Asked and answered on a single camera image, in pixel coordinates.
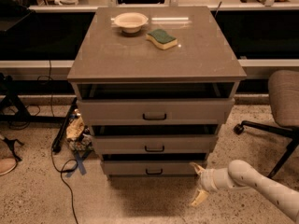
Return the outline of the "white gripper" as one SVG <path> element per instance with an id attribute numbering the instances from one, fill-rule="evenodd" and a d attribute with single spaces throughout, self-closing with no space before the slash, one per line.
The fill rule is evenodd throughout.
<path id="1" fill-rule="evenodd" d="M 228 175 L 227 168 L 221 169 L 205 169 L 195 162 L 191 162 L 190 166 L 194 171 L 200 175 L 200 185 L 203 189 L 198 189 L 192 199 L 191 206 L 197 206 L 205 201 L 209 195 L 208 192 L 216 191 L 219 189 L 231 189 L 233 182 Z"/>

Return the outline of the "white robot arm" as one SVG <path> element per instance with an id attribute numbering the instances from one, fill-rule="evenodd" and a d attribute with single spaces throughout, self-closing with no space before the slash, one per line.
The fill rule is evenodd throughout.
<path id="1" fill-rule="evenodd" d="M 255 189 L 295 224 L 299 224 L 299 192 L 261 175 L 247 162 L 234 160 L 221 169 L 205 169 L 195 162 L 191 162 L 191 166 L 199 176 L 191 206 L 199 205 L 209 194 L 220 189 Z"/>

